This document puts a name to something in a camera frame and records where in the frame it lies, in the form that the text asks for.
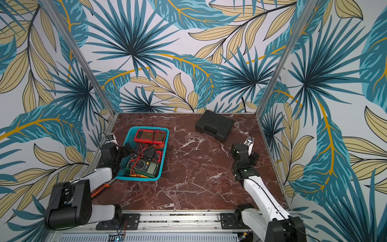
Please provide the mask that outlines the green multimeter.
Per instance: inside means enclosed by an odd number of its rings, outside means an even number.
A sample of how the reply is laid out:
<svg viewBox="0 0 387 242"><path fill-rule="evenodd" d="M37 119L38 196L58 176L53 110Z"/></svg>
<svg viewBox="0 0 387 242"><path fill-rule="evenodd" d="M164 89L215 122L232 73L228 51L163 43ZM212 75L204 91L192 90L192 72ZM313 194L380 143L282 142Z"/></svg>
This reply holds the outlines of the green multimeter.
<svg viewBox="0 0 387 242"><path fill-rule="evenodd" d="M137 173L147 176L148 178L156 178L159 174L160 163L146 160L136 159L130 160L125 166L126 173Z"/></svg>

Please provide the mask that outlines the yellow multimeter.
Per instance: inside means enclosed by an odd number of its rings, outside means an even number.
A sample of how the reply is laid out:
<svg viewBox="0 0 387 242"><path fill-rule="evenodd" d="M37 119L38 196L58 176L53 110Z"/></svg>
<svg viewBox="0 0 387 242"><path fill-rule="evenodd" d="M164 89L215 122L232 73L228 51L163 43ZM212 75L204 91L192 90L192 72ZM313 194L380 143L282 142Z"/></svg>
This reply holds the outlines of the yellow multimeter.
<svg viewBox="0 0 387 242"><path fill-rule="evenodd" d="M144 176L144 175L142 175L142 174L137 174L137 173L134 173L134 172L132 172L132 173L125 173L125 176L126 176L126 177L142 177L142 178L148 178L147 176Z"/></svg>

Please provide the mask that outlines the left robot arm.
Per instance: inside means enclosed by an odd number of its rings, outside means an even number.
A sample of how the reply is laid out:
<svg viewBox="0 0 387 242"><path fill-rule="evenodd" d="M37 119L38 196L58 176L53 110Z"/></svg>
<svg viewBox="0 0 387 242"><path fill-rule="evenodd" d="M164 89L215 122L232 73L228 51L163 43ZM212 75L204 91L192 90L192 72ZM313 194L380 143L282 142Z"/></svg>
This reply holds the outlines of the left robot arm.
<svg viewBox="0 0 387 242"><path fill-rule="evenodd" d="M93 205L92 195L111 182L119 173L122 158L133 153L130 144L111 149L108 166L94 169L88 175L73 181L61 182L52 188L44 226L52 231L61 231L96 223L97 230L129 229L135 215L125 215L119 205Z"/></svg>

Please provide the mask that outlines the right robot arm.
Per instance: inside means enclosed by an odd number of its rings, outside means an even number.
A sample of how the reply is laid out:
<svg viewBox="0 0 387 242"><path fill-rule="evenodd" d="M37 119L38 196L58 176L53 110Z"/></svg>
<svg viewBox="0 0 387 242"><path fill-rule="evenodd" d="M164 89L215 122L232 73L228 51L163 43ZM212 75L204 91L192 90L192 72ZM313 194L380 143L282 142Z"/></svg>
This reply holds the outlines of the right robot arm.
<svg viewBox="0 0 387 242"><path fill-rule="evenodd" d="M258 209L240 205L236 210L239 225L250 228L262 242L306 242L304 222L287 212L265 186L254 165L259 155L249 153L245 144L234 144L232 173L237 182L253 198Z"/></svg>

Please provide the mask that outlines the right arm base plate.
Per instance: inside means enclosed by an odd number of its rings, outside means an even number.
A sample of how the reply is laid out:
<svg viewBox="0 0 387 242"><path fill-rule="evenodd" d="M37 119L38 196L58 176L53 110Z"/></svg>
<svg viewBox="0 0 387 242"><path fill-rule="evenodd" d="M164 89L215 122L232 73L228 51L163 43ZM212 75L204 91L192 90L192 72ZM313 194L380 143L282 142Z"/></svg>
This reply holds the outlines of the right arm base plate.
<svg viewBox="0 0 387 242"><path fill-rule="evenodd" d="M245 229L245 227L237 221L234 213L220 213L218 215L218 220L221 223L222 229Z"/></svg>

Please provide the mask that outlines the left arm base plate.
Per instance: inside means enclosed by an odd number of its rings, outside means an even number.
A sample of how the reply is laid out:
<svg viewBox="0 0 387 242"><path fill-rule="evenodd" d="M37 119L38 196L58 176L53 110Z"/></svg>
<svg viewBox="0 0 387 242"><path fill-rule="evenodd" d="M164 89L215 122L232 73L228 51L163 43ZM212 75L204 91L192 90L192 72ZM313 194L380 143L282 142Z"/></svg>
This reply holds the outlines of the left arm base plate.
<svg viewBox="0 0 387 242"><path fill-rule="evenodd" d="M140 221L139 213L123 214L122 218L98 222L97 231L136 231Z"/></svg>

